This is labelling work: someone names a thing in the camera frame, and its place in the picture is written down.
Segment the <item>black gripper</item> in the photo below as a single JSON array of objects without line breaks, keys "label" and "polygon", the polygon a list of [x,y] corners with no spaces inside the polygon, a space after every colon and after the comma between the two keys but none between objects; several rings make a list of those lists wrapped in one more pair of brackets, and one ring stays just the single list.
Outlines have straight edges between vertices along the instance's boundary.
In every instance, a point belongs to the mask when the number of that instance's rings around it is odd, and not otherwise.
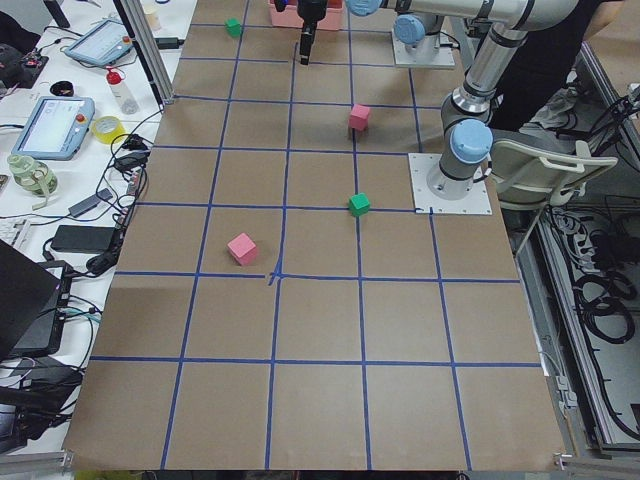
[{"label": "black gripper", "polygon": [[327,0],[299,0],[298,16],[303,21],[299,43],[299,59],[302,65],[308,65],[314,44],[314,29],[326,17]]}]

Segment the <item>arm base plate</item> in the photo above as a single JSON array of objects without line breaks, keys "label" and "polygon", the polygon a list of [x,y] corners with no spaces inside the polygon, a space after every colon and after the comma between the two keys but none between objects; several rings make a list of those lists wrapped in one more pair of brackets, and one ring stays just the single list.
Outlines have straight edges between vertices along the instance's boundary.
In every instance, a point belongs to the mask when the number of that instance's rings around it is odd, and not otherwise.
[{"label": "arm base plate", "polygon": [[453,47],[445,31],[427,36],[414,45],[403,43],[394,32],[391,35],[396,66],[438,70],[455,68]]},{"label": "arm base plate", "polygon": [[440,154],[410,153],[409,173],[418,214],[491,215],[492,207],[485,181],[478,167],[467,180],[453,180],[440,169]]}]

